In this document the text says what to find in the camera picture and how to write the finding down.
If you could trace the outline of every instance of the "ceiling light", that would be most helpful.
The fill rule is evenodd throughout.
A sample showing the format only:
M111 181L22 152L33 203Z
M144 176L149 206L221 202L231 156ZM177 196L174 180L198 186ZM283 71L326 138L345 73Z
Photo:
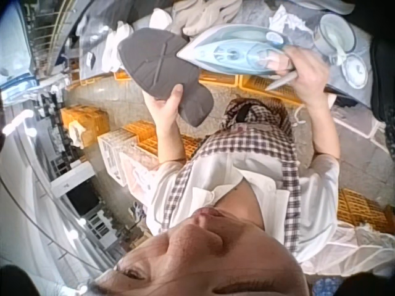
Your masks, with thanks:
M70 239L75 240L75 239L78 239L78 236L79 236L79 235L78 235L77 230L72 229L72 230L69 231L69 233L67 234L67 236L68 236Z
M84 218L81 218L81 219L79 219L78 221L78 224L80 225L80 226L85 226L86 225L86 220L84 219Z
M86 285L82 285L78 289L78 294L83 295L87 293L87 291L88 291L88 287Z
M13 125L12 123L6 125L2 129L2 133L5 134L6 136L9 136L13 131L15 131L15 125Z
M37 136L37 129L35 128L26 128L25 132L31 138L35 138Z
M25 109L24 111L22 111L22 113L20 115L23 118L31 118L31 117L35 116L35 113L33 110Z

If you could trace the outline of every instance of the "floor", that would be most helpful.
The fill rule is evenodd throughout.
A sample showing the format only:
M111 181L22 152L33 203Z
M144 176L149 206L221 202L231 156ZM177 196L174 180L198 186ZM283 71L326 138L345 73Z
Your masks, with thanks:
M187 125L182 119L178 123L183 134L203 137L217 130L225 107L237 97L259 97L255 94L235 88L207 86L214 97L214 109L198 128ZM80 86L65 95L67 105L85 104L95 105L106 110L110 118L111 130L136 120L152 120L144 105L140 88L133 81L119 82L112 77L103 78L94 84ZM287 107L289 112L294 108ZM299 112L299 124L294 129L297 156L300 170L309 166L313 155L312 135L309 116L305 109ZM349 129L336 125L341 142L340 187L355 190L369 199L375 199L382 204L394 204L395 174L394 163L390 156L368 139L353 133ZM95 184L114 215L126 225L131 226L133 220L128 213L134 198L127 187L121 187L107 173L97 144L84 150L92 163L96 178Z

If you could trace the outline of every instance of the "lips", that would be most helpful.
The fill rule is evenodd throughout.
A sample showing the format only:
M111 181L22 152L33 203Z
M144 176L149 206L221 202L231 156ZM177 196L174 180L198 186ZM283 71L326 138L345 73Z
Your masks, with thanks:
M212 207L199 208L193 212L192 216L196 215L208 215L213 217L225 217L220 211Z

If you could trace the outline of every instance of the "railing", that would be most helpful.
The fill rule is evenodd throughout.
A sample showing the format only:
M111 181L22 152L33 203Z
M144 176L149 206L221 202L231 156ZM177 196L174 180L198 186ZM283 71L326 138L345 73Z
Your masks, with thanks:
M53 59L57 59L62 47L62 45L61 46L58 45L57 47L59 48L55 47L55 43L59 39L60 33L62 31L61 29L65 24L65 19L70 12L76 12L75 10L70 10L70 8L73 7L75 1L76 0L63 0L62 5L60 6L59 13L56 17L56 21L54 24L54 29L52 31L51 41L49 42L49 52L48 52L47 67L46 67L47 75L51 74L52 68L56 62Z

